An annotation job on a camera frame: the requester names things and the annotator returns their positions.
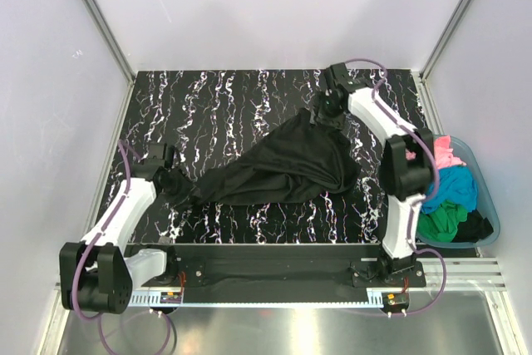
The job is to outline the black t shirt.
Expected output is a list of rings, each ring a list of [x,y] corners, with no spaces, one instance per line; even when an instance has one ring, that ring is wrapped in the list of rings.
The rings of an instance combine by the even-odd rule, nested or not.
[[[452,243],[477,243],[487,239],[494,233],[494,228],[488,218],[478,210],[467,214],[465,221],[457,225],[456,235]]]
[[[347,137],[313,124],[302,108],[238,159],[207,170],[194,197],[200,204],[234,206],[303,203],[352,189],[360,172]]]

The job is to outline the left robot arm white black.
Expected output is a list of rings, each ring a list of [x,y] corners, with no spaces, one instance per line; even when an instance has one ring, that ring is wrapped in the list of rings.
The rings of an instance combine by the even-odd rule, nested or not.
[[[96,225],[79,241],[62,246],[62,306],[80,319],[91,321],[105,313],[123,313],[136,289],[167,274],[167,250],[142,249],[127,256],[126,247],[158,198],[174,205],[190,202],[192,183],[175,167],[174,160],[174,146],[155,143],[150,144],[146,157],[135,164],[126,162],[126,177]]]

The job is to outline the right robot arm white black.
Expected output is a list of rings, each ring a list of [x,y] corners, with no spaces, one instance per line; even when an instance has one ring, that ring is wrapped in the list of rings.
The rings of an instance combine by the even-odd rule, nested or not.
[[[346,115],[358,118],[383,147],[379,180],[388,198],[387,227],[377,260],[359,277],[385,284],[401,282],[415,271],[415,233],[421,206],[437,192],[439,175],[433,150],[433,134],[399,116],[380,97],[382,77],[371,85],[350,76],[347,65],[324,70],[326,88],[313,103],[314,125],[342,130]]]

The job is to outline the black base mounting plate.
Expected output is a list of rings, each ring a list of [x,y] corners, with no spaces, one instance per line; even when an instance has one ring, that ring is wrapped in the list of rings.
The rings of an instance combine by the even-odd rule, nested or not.
[[[377,260],[377,244],[131,244],[126,252],[142,249],[165,249],[170,255],[167,274],[150,280],[150,287],[257,295],[317,292],[346,298],[348,292],[426,286],[421,264],[401,282],[360,278]]]

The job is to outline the pink t shirt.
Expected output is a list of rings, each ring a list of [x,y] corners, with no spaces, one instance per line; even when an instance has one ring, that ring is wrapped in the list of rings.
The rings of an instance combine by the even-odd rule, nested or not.
[[[409,165],[420,166],[431,170],[431,162],[424,163],[423,157],[425,155],[426,152],[423,149],[410,150],[408,147],[405,149],[406,162]],[[438,136],[434,139],[433,155],[438,170],[454,166],[466,166],[466,163],[454,154],[450,136]]]

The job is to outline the blue t shirt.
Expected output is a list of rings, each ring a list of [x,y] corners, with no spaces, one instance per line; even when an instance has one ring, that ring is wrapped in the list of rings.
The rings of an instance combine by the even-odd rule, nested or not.
[[[476,209],[478,186],[470,170],[463,165],[455,165],[439,170],[440,184],[435,195],[432,194],[434,184],[427,190],[430,199],[423,203],[421,210],[430,214],[437,210],[445,201],[461,205],[468,212]]]

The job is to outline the green t shirt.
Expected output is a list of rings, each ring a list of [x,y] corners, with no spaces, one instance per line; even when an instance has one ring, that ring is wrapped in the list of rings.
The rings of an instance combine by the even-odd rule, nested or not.
[[[450,243],[456,237],[459,224],[466,222],[468,214],[463,205],[446,200],[432,212],[420,213],[416,233],[420,238]]]

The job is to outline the teal plastic laundry basket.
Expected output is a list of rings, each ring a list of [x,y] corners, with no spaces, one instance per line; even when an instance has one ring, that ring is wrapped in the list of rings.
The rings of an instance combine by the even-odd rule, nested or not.
[[[466,167],[470,170],[477,183],[478,200],[476,210],[478,210],[484,217],[489,219],[494,228],[494,233],[487,239],[479,240],[477,243],[452,243],[452,241],[450,243],[440,243],[431,241],[429,239],[420,238],[417,234],[416,238],[424,244],[442,249],[473,249],[488,246],[493,244],[500,235],[500,221],[498,214],[495,210],[490,192],[487,188],[484,176],[482,175],[473,151],[464,141],[454,136],[450,137],[451,147],[454,150],[454,154],[459,156],[466,163]]]

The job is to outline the black t shirt in basket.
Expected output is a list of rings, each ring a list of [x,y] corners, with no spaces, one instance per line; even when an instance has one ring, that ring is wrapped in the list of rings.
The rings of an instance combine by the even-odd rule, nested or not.
[[[457,225],[456,235],[452,243],[477,243],[487,239],[494,233],[494,228],[488,218],[478,210],[467,214],[465,221]]]

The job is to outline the right aluminium frame post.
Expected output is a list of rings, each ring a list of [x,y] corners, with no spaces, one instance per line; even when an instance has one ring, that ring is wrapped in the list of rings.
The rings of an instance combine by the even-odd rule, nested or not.
[[[439,62],[447,46],[450,44],[451,39],[455,36],[456,31],[458,30],[473,2],[474,0],[459,0],[456,4],[448,22],[446,23],[436,42],[436,45],[431,51],[430,56],[425,62],[423,68],[419,71],[420,78],[423,82],[427,81],[433,72],[436,64]]]

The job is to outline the aluminium frame post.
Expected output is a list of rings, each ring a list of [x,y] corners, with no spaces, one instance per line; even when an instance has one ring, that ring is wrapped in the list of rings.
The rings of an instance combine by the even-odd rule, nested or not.
[[[474,0],[459,0],[456,4],[448,22],[446,23],[436,42],[436,45],[431,51],[430,56],[425,62],[423,68],[419,71],[420,78],[423,82],[427,81],[433,72],[436,64],[439,62],[447,46],[450,44],[451,39],[455,36],[456,31],[458,30],[473,2]]]
[[[98,1],[82,0],[82,3],[90,14],[92,21],[95,23],[98,32],[115,60],[116,65],[119,67],[121,74],[129,84],[132,84],[135,80],[136,73],[127,61],[125,53],[121,50],[121,47],[116,40],[116,36],[112,32]]]

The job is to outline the left aluminium frame post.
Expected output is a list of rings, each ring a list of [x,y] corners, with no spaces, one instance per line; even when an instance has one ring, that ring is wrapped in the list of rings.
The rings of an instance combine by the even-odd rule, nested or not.
[[[90,14],[92,21],[95,23],[98,32],[115,60],[116,65],[119,67],[121,74],[129,84],[132,84],[135,80],[136,73],[127,61],[125,53],[121,50],[121,47],[116,40],[116,36],[112,32],[98,1],[82,0],[82,3]]]

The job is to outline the aluminium rail profile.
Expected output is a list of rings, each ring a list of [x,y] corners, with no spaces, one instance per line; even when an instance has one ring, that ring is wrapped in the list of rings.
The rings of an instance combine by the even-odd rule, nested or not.
[[[446,291],[505,291],[505,281],[494,258],[446,259]],[[438,259],[421,261],[426,286],[439,290],[443,268]]]

